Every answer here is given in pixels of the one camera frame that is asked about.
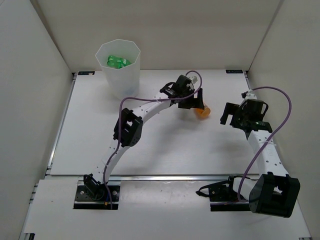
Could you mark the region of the orange plastic bottle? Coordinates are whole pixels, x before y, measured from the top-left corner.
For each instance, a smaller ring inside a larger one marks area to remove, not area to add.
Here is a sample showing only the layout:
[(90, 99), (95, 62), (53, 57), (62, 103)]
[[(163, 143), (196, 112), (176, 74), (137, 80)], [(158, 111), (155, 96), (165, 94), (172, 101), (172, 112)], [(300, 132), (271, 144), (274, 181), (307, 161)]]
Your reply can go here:
[(210, 114), (211, 114), (211, 109), (208, 107), (208, 105), (204, 102), (203, 103), (203, 106), (204, 108), (201, 109), (201, 108), (195, 108), (193, 111), (194, 111), (194, 114), (195, 116), (200, 119), (200, 120), (204, 120), (204, 119), (207, 119)]

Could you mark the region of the green plastic bottle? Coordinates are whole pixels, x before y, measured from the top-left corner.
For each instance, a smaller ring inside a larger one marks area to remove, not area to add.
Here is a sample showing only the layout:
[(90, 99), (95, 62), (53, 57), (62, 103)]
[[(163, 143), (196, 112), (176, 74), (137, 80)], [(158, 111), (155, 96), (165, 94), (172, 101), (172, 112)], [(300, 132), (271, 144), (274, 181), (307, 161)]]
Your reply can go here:
[(121, 69), (131, 65), (132, 63), (126, 58), (109, 55), (106, 64), (110, 68)]

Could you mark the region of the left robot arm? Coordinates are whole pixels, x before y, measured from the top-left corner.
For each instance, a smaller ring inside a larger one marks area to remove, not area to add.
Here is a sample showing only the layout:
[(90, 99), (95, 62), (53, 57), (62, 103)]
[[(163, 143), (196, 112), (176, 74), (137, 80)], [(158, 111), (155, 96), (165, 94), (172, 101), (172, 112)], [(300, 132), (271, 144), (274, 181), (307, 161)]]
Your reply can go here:
[(180, 75), (175, 82), (165, 84), (151, 99), (126, 97), (120, 102), (118, 120), (112, 141), (92, 173), (83, 176), (84, 189), (93, 200), (111, 196), (107, 186), (110, 175), (122, 155), (136, 145), (144, 124), (161, 111), (177, 105), (180, 109), (203, 109), (202, 77), (195, 71)]

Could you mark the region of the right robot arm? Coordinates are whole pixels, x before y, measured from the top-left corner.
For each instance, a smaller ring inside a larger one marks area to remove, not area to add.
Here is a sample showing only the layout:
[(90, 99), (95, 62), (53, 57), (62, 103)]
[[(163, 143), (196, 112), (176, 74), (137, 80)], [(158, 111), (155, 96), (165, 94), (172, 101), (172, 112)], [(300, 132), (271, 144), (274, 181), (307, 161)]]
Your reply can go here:
[(220, 123), (244, 131), (246, 140), (255, 155), (259, 178), (234, 177), (225, 186), (224, 193), (230, 200), (239, 197), (248, 202), (251, 212), (289, 218), (300, 191), (300, 182), (290, 177), (282, 165), (272, 138), (272, 127), (263, 118), (269, 106), (262, 100), (245, 99), (241, 104), (226, 103)]

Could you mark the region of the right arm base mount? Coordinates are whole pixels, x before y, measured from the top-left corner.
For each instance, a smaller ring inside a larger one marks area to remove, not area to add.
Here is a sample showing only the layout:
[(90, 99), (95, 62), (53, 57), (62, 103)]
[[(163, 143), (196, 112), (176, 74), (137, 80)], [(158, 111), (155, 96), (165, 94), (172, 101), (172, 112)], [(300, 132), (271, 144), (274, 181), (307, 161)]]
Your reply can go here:
[(240, 175), (230, 175), (227, 180), (210, 183), (199, 188), (195, 193), (209, 198), (211, 212), (250, 212), (248, 203), (240, 203), (233, 190), (234, 180)]

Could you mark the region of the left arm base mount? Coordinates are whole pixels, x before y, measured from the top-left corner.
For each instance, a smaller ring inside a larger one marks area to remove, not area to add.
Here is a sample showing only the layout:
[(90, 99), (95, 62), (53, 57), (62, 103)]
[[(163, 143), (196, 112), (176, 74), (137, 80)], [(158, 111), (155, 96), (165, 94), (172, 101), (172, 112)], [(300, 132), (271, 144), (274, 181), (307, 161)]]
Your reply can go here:
[(76, 188), (73, 208), (76, 210), (118, 210), (120, 184), (106, 186), (96, 181), (92, 174), (83, 176)]

